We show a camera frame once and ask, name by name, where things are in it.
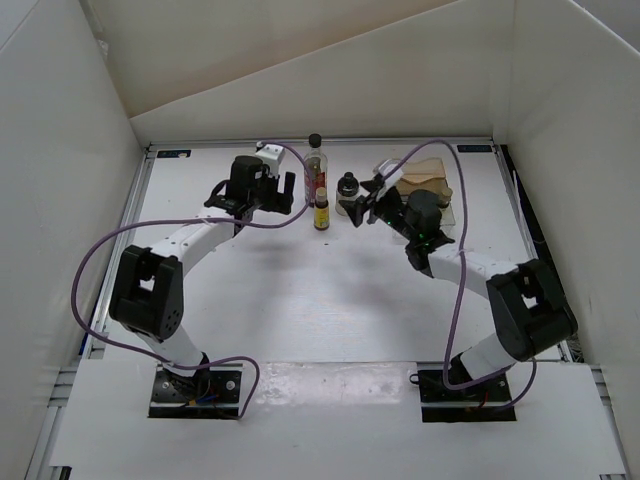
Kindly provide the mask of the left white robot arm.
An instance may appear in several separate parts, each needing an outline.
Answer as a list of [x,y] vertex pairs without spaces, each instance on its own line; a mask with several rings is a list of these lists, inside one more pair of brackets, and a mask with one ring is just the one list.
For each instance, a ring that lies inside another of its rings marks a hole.
[[163,367],[176,375],[175,388],[188,400],[206,395],[210,377],[197,366],[207,362],[185,329],[184,279],[216,247],[237,236],[257,210],[291,213],[295,174],[280,177],[284,149],[264,145],[240,155],[191,223],[153,245],[131,245],[122,253],[109,315],[142,339]]

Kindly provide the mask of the tall dark sauce bottle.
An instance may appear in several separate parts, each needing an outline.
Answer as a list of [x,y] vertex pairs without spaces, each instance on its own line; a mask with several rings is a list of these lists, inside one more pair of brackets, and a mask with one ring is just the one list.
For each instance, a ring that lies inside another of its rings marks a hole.
[[328,159],[322,150],[322,137],[312,133],[308,137],[310,150],[304,157],[305,199],[310,207],[315,205],[316,191],[325,188],[327,183]]

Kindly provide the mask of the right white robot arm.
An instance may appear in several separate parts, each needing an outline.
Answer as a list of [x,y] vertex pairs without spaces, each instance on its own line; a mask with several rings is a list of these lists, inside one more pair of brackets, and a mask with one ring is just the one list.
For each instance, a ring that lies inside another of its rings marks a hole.
[[341,203],[354,226],[384,222],[406,239],[405,253],[416,271],[456,284],[458,301],[473,292],[489,303],[493,334],[458,355],[452,353],[454,341],[447,341],[442,383],[455,396],[476,397],[487,381],[576,333],[577,320],[545,262],[514,264],[467,251],[442,231],[433,192],[416,190],[402,198],[379,176],[362,186],[366,195]]

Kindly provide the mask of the small yellow label bottle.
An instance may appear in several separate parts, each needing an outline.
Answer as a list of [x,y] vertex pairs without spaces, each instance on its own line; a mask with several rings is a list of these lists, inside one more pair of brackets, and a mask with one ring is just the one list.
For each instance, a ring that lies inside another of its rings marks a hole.
[[325,187],[318,187],[315,190],[314,200],[314,227],[323,231],[330,225],[330,209]]

